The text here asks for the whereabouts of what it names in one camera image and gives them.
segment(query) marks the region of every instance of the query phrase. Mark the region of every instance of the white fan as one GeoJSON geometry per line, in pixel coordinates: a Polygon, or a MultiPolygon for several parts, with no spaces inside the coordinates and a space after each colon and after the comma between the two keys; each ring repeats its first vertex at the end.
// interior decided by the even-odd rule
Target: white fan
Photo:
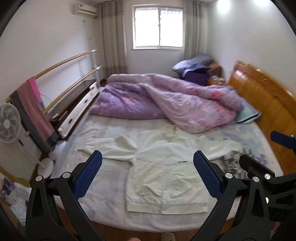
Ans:
{"type": "MultiPolygon", "coordinates": [[[[15,141],[21,129],[21,118],[17,108],[12,104],[4,104],[0,107],[0,140],[4,143],[15,141]]],[[[38,175],[47,178],[52,173],[54,162],[50,158],[44,159],[42,162],[36,160],[25,148],[24,144],[19,140],[23,149],[39,164],[38,175]]]]}

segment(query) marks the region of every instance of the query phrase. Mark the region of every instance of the blue pillow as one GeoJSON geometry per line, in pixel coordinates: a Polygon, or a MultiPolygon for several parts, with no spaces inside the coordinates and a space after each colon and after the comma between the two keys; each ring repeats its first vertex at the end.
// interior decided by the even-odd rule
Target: blue pillow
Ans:
{"type": "Polygon", "coordinates": [[[256,110],[248,101],[242,98],[243,111],[237,114],[236,124],[249,124],[261,116],[261,112],[256,110]]]}

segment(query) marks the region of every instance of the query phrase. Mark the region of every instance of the metal screw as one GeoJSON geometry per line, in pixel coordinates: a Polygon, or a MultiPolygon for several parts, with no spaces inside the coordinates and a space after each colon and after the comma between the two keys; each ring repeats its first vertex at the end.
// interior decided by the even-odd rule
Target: metal screw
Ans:
{"type": "Polygon", "coordinates": [[[259,178],[258,177],[253,177],[253,181],[254,182],[259,182],[259,178]]]}
{"type": "Polygon", "coordinates": [[[265,174],[264,177],[265,177],[266,180],[269,180],[270,179],[270,175],[268,173],[265,174]]]}
{"type": "Polygon", "coordinates": [[[37,182],[40,182],[42,180],[42,176],[37,176],[35,179],[37,182]]]}
{"type": "Polygon", "coordinates": [[[63,173],[63,178],[68,178],[70,176],[71,176],[71,173],[69,173],[69,172],[64,172],[63,173]]]}
{"type": "Polygon", "coordinates": [[[228,178],[228,179],[231,179],[233,178],[233,175],[229,172],[225,173],[225,177],[228,178]]]}

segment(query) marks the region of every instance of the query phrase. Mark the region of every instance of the pink floral blanket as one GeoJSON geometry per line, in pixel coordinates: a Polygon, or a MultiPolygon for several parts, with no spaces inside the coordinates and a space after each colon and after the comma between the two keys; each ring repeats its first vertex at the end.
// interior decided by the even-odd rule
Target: pink floral blanket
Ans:
{"type": "Polygon", "coordinates": [[[107,80],[91,113],[127,119],[168,118],[189,133],[232,121],[243,110],[227,86],[201,86],[162,74],[117,74],[107,80]]]}

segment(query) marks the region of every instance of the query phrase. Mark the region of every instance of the mattress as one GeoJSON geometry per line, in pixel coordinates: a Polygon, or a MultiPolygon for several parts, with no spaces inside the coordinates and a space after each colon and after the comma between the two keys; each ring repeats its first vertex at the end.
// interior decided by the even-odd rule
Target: mattress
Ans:
{"type": "MultiPolygon", "coordinates": [[[[84,127],[77,133],[76,139],[65,158],[57,160],[52,177],[59,177],[66,171],[72,171],[89,155],[77,150],[81,141],[91,138],[132,137],[146,130],[162,128],[172,123],[167,119],[158,120],[126,120],[92,115],[84,127]]],[[[265,136],[256,123],[235,125],[234,122],[215,127],[196,136],[206,135],[209,140],[231,139],[240,142],[243,148],[251,149],[257,159],[276,176],[282,176],[276,157],[265,136]]],[[[103,159],[103,164],[90,185],[85,197],[79,203],[89,219],[125,230],[146,232],[174,232],[200,228],[216,203],[210,197],[207,213],[170,215],[128,212],[125,206],[126,179],[130,164],[128,162],[103,159]]],[[[63,208],[59,198],[57,205],[63,208]]],[[[228,218],[233,218],[239,204],[237,198],[228,218]]]]}

